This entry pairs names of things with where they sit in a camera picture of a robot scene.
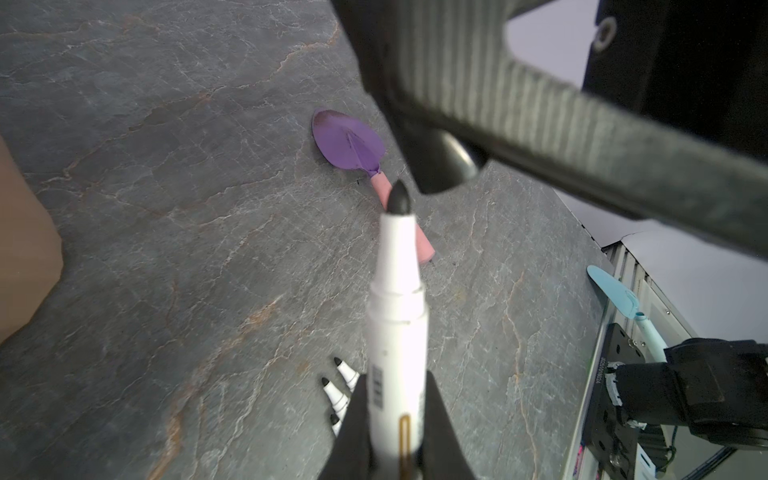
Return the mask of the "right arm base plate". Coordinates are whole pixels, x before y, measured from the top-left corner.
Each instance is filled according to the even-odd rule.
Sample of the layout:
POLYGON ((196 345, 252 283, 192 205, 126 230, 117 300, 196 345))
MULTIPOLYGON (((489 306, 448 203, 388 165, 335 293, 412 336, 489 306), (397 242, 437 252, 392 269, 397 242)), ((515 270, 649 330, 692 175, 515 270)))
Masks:
POLYGON ((642 364, 645 359, 621 326, 611 323, 598 356, 582 441, 611 479, 633 479, 639 431, 623 423, 610 398, 606 374, 616 362, 642 364))

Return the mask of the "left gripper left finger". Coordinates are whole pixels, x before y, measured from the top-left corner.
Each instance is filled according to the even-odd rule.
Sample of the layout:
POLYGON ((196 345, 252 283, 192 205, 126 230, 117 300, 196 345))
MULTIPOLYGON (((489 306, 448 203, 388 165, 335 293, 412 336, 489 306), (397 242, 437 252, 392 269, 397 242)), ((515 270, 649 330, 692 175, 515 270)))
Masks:
POLYGON ((372 454, 369 434, 367 375, 359 377, 331 453, 319 480, 370 478, 372 454))

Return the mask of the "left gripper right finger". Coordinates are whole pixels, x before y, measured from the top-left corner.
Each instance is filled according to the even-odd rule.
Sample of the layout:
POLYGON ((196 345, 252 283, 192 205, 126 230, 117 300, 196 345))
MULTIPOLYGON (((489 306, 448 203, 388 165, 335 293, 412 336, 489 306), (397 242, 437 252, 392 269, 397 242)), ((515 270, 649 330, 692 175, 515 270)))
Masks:
POLYGON ((436 379, 426 373, 424 438, 419 454, 426 480, 475 480, 461 449, 436 379))

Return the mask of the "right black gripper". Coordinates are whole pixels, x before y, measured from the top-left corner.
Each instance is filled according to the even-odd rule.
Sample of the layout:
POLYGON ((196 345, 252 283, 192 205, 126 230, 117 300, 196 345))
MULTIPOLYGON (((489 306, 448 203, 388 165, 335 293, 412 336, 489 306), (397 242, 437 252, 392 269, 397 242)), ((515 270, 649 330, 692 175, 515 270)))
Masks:
POLYGON ((386 121, 446 130, 597 206, 765 256, 766 2, 599 3, 583 91, 678 130, 513 59, 502 28, 533 8, 333 3, 386 121))

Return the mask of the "black pen cap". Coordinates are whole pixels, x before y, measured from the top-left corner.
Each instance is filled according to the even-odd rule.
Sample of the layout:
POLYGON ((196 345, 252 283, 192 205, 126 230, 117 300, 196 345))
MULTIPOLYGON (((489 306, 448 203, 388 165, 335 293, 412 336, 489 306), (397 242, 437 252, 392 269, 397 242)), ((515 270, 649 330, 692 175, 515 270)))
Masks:
POLYGON ((474 179, 489 160, 484 150, 446 130, 399 116, 387 121, 422 194, 446 192, 474 179))

